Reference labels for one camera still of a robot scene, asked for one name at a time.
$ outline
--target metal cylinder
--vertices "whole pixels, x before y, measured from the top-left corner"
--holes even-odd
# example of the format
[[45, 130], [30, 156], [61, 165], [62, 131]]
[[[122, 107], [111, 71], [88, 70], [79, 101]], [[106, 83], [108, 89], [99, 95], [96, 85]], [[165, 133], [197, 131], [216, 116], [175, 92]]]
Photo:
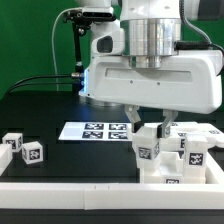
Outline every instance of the metal cylinder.
[[125, 30], [123, 55], [131, 56], [133, 68], [159, 68], [161, 57], [175, 55], [174, 42], [181, 39], [180, 19], [122, 21]]

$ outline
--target metal bracket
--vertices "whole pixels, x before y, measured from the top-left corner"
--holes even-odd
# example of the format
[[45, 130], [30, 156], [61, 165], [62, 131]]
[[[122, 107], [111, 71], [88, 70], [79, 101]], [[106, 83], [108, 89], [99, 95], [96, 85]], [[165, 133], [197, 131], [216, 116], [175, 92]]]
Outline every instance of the metal bracket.
[[125, 113], [132, 124], [132, 132], [136, 133], [142, 126], [144, 122], [138, 114], [139, 106], [125, 105]]
[[157, 138], [168, 138], [170, 136], [170, 127], [178, 116], [177, 111], [164, 110], [163, 116], [166, 117], [164, 122], [158, 126]]

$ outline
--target black table surface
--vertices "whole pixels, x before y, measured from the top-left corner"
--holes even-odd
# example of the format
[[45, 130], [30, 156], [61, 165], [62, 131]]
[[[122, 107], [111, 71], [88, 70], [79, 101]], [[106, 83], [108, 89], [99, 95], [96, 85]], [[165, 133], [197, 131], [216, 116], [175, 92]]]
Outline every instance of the black table surface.
[[[144, 122], [164, 120], [161, 110], [141, 108]], [[0, 182], [138, 183], [130, 142], [59, 141], [67, 121], [124, 123], [123, 106], [100, 107], [79, 101], [72, 92], [15, 92], [0, 101], [0, 138], [21, 132], [24, 142], [39, 141], [44, 161], [26, 165], [16, 153]], [[210, 115], [179, 113], [177, 121], [211, 123], [224, 131], [224, 112]], [[224, 167], [222, 150], [211, 154]], [[121, 210], [53, 211], [0, 210], [2, 223], [224, 223], [224, 211]]]

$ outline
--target green background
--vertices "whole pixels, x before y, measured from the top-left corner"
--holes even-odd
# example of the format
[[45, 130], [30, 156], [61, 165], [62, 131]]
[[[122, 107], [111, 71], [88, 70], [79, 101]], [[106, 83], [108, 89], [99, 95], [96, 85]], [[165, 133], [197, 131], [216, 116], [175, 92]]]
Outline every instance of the green background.
[[[1, 0], [0, 1], [0, 98], [16, 81], [34, 75], [54, 74], [51, 33], [57, 15], [64, 9], [76, 7], [74, 0]], [[119, 15], [120, 8], [115, 8]], [[224, 20], [196, 22], [212, 39], [224, 46]], [[56, 30], [56, 56], [59, 74], [71, 73], [75, 67], [71, 23], [60, 20]], [[183, 29], [185, 40], [199, 37]], [[82, 38], [84, 65], [89, 63], [89, 36]], [[38, 89], [56, 90], [56, 87]]]

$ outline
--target white cube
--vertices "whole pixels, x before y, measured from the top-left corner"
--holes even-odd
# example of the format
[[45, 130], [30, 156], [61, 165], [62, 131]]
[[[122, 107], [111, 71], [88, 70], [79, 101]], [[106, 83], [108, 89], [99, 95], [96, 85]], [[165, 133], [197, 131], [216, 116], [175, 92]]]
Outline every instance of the white cube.
[[12, 152], [19, 152], [22, 149], [23, 134], [8, 133], [2, 138], [3, 144], [11, 144]]
[[26, 164], [43, 161], [43, 147], [39, 142], [30, 142], [22, 145], [22, 157]]
[[0, 145], [0, 176], [12, 160], [12, 145]]

